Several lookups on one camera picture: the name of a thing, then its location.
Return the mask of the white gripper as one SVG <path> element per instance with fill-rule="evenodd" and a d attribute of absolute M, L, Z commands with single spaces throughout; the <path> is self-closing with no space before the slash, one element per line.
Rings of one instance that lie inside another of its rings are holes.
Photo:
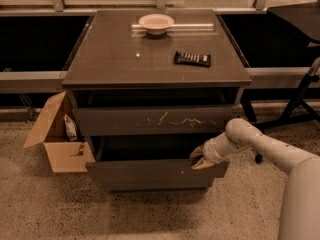
<path fill-rule="evenodd" d="M 206 169 L 221 163 L 227 159 L 229 152 L 229 144 L 225 140 L 212 138 L 206 141 L 203 146 L 196 147 L 189 155 L 190 159 L 195 159 L 202 156 L 194 165 L 191 166 L 194 170 Z"/>

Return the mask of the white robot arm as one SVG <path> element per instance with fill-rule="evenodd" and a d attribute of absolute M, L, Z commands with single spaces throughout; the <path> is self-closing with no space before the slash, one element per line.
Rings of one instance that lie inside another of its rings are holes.
<path fill-rule="evenodd" d="M 320 156 L 263 134 L 244 119 L 230 120 L 225 131 L 192 151 L 194 169 L 219 164 L 252 148 L 287 175 L 278 240 L 320 240 Z"/>

